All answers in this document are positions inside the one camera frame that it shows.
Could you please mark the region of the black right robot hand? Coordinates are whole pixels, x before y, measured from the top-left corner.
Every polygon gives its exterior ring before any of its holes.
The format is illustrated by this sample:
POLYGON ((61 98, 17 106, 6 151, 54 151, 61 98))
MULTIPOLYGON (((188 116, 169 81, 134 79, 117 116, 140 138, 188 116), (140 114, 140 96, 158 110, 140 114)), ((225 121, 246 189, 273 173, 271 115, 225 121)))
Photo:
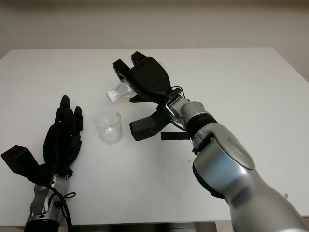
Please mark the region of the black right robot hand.
POLYGON ((136 95, 130 97, 131 103, 153 102, 160 104, 172 91, 169 76, 165 69, 153 58, 140 52, 131 55, 133 67, 122 60, 113 63, 120 81, 127 81, 136 95))

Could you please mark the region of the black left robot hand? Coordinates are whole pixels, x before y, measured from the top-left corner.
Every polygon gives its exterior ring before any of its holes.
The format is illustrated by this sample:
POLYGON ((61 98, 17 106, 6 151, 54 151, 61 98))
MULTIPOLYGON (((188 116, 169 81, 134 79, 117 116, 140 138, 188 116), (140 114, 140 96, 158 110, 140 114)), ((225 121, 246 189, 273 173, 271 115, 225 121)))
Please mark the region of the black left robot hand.
POLYGON ((50 126, 43 144, 43 158, 53 171, 71 177, 70 166, 76 160, 81 145, 80 132, 83 130, 81 107, 70 108, 70 99, 63 95, 56 111, 54 124, 50 126))

